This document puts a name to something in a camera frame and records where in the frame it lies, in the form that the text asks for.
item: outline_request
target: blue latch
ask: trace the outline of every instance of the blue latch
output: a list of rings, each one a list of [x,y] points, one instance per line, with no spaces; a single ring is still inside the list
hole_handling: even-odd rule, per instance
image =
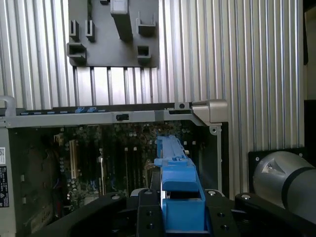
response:
[[[97,110],[96,107],[90,107],[90,108],[87,110],[87,112],[88,112],[88,113],[92,113],[92,112],[94,112],[94,111],[96,111],[96,110]]]
[[[78,107],[76,110],[75,110],[75,113],[82,113],[84,111],[84,107]]]
[[[157,137],[155,165],[161,167],[162,190],[171,192],[162,200],[162,213],[167,230],[204,231],[205,196],[196,166],[185,154],[175,136]],[[182,192],[183,199],[172,199],[172,192]],[[193,193],[194,198],[186,197]]]

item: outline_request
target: white label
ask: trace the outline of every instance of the white label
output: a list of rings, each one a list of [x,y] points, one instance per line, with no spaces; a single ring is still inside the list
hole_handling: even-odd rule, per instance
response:
[[[0,147],[0,164],[5,164],[5,147]]]

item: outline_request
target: aluminum extrusion panel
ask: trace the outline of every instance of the aluminum extrusion panel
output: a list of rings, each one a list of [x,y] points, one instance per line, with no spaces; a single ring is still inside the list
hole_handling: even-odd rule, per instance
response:
[[[73,69],[67,0],[3,0],[0,94],[29,110],[226,99],[231,197],[246,192],[249,151],[304,145],[303,1],[159,0],[158,17],[158,69]]]

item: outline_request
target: motherboard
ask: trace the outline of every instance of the motherboard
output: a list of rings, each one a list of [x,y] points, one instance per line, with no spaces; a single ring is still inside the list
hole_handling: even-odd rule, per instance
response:
[[[156,137],[175,135],[194,154],[202,141],[197,133],[190,121],[60,128],[54,142],[65,207],[71,212],[108,192],[129,197],[134,189],[149,187]]]

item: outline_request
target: expansion slot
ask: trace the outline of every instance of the expansion slot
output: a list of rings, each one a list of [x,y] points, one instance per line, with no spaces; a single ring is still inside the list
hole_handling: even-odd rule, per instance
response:
[[[70,150],[70,168],[71,168],[71,178],[77,179],[78,177],[78,151],[77,151],[77,142],[76,140],[69,141],[69,150]]]

